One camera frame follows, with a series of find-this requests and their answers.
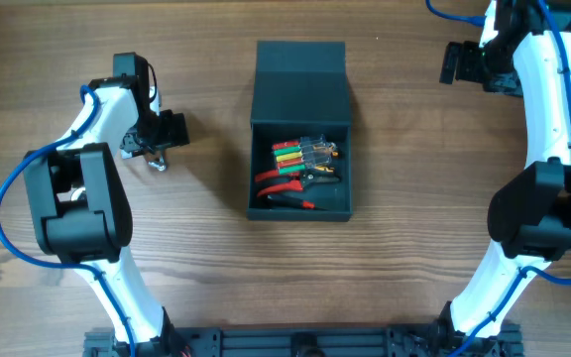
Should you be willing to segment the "silver socket wrench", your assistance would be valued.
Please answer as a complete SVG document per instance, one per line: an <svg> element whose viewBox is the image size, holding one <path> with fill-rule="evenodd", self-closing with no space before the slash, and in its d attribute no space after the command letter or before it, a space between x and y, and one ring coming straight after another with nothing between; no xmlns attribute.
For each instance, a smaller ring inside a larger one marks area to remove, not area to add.
<svg viewBox="0 0 571 357"><path fill-rule="evenodd" d="M132 152L121 150L120 154L123 160L141 157L145 160L148 166L158 170L159 172L164 172L168 168L164 151L154 151L151 153L146 150L136 150Z"/></svg>

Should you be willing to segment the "black red screwdriver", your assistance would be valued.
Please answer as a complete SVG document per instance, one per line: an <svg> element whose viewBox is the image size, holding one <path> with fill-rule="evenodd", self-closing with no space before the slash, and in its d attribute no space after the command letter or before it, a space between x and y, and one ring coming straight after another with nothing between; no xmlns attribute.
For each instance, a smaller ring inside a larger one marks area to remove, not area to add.
<svg viewBox="0 0 571 357"><path fill-rule="evenodd" d="M304 199L282 194L269 194L265 201L270 206L288 207L303 210L322 210L322 207Z"/></svg>

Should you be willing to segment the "red handled pruning shears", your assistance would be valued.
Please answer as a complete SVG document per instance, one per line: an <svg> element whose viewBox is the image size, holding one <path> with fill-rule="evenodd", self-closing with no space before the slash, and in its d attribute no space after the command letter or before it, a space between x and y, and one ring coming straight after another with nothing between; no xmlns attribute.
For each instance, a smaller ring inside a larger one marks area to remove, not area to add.
<svg viewBox="0 0 571 357"><path fill-rule="evenodd" d="M341 178L325 170L304 169L285 174L281 174L278 170L271 170L255 175L254 180L255 183L277 181L277 183L264 186L257 192L257 197L263 197L283 192L304 192L315 184L339 183Z"/></svg>

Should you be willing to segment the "dark green box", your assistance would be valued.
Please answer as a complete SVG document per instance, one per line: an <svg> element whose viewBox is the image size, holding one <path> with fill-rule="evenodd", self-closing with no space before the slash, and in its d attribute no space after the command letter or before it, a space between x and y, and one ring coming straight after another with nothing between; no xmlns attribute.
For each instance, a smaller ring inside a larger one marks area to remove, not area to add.
<svg viewBox="0 0 571 357"><path fill-rule="evenodd" d="M250 124L250 220L346 222L351 218L352 112L344 43L257 42ZM338 156L330 166L339 181L289 193L313 203L313 209L267 202L258 192L283 180L257 182L255 176L277 167L273 145L302 137L323 138L336 145Z"/></svg>

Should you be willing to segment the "precision screwdriver set pack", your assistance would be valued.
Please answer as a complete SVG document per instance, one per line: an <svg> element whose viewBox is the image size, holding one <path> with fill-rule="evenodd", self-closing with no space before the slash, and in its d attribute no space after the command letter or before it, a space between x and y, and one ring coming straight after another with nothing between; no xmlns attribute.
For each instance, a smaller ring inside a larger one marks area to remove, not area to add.
<svg viewBox="0 0 571 357"><path fill-rule="evenodd" d="M276 168L281 174L313 169L325 153L326 137L304 136L298 139L272 144Z"/></svg>

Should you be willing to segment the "orange black needle nose pliers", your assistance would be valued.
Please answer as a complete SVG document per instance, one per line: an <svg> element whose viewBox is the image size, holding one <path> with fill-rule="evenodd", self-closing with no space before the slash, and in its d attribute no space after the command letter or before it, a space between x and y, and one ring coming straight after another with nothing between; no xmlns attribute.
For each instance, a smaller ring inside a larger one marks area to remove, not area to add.
<svg viewBox="0 0 571 357"><path fill-rule="evenodd" d="M317 161L314 169L322 174L333 175L335 173L335 162L340 158L340 151L335 143L325 144L325 153Z"/></svg>

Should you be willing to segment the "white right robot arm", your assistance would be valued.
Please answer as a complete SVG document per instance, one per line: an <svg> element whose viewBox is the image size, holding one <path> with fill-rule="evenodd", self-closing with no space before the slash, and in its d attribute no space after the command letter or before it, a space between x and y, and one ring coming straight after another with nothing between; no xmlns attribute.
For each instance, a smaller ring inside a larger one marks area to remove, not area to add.
<svg viewBox="0 0 571 357"><path fill-rule="evenodd" d="M450 43L440 79L521 98L527 151L490 202L484 258L435 322L434 344L453 355L497 336L529 283L571 251L571 4L493 1L470 23L480 40Z"/></svg>

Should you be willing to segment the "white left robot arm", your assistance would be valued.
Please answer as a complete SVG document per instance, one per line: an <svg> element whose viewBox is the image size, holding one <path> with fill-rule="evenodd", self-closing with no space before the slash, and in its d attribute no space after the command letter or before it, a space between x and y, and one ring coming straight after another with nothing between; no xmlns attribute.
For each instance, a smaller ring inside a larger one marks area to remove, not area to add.
<svg viewBox="0 0 571 357"><path fill-rule="evenodd" d="M179 356L186 343L153 297L129 248L131 207L114 157L154 155L188 144L182 114L160 108L152 66L135 53L116 54L113 72L80 90L83 108L48 149L29 152L23 169L37 243L93 289L113 324L108 347L88 356Z"/></svg>

